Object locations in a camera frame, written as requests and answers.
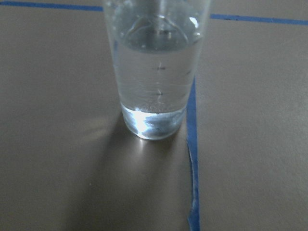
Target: water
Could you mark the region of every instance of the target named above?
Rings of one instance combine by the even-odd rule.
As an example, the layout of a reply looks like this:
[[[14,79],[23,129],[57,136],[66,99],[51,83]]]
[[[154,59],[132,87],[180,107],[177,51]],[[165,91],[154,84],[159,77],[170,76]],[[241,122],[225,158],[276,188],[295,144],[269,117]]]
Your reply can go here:
[[[106,11],[124,120],[138,136],[162,139],[185,114],[202,46],[199,14],[185,2],[124,2],[107,2],[113,14]]]

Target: gray floor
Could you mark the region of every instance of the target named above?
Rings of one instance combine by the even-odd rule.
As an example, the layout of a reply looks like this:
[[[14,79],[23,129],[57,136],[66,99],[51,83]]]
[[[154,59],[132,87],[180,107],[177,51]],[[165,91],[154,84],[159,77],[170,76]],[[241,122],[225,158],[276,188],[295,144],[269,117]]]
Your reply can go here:
[[[217,0],[212,13],[308,20],[308,4]],[[209,21],[201,230],[308,230],[307,37],[307,26]],[[115,83],[102,12],[0,6],[1,231],[189,230],[185,122],[163,141],[131,135]]]

